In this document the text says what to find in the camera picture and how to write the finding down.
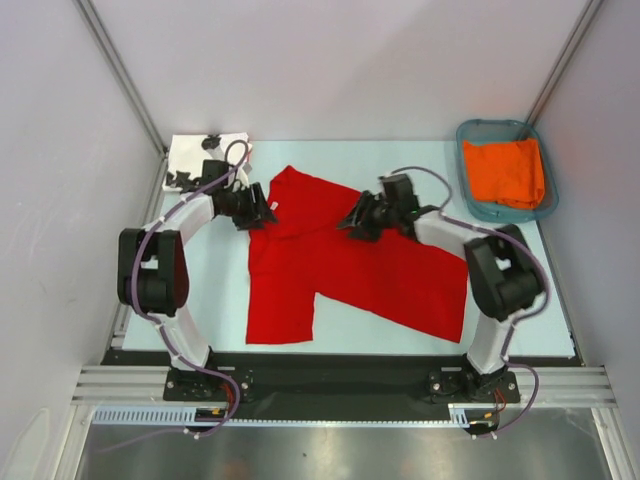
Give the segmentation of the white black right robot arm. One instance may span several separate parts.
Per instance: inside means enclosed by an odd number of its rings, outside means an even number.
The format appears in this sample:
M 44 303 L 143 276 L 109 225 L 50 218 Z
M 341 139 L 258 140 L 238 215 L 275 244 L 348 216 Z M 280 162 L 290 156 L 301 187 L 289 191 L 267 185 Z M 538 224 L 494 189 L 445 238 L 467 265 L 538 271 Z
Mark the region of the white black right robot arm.
M 497 389 L 495 373 L 508 365 L 516 326 L 541 313 L 549 301 L 549 279 L 514 224 L 489 228 L 456 219 L 444 205 L 421 206 L 404 168 L 379 178 L 382 191 L 360 193 L 339 223 L 351 238 L 376 242 L 386 229 L 466 262 L 479 319 L 461 376 L 463 393 L 484 401 Z

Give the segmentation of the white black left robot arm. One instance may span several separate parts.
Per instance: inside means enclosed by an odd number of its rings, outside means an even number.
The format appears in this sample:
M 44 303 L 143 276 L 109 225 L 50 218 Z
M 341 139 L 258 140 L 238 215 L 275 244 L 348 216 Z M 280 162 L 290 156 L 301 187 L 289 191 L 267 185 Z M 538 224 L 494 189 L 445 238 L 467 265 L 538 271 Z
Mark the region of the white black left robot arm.
M 152 324 L 177 369 L 189 371 L 186 387 L 197 398 L 214 397 L 220 374 L 208 367 L 212 348 L 187 307 L 190 280 L 185 246 L 217 217 L 232 220 L 239 231 L 263 229 L 277 222 L 258 183 L 239 184 L 245 159 L 231 164 L 206 160 L 194 191 L 179 196 L 156 220 L 127 228 L 118 238 L 119 301 Z

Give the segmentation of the red t shirt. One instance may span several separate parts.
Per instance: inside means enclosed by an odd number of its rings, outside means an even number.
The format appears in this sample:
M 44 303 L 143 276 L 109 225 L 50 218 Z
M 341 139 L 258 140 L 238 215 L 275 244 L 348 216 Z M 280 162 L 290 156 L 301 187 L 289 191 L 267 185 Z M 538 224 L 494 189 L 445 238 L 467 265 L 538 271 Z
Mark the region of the red t shirt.
M 359 196 L 292 166 L 271 180 L 268 200 L 277 221 L 249 234 L 247 343 L 312 340 L 318 295 L 460 341 L 466 263 L 395 230 L 374 243 L 349 238 L 338 224 Z

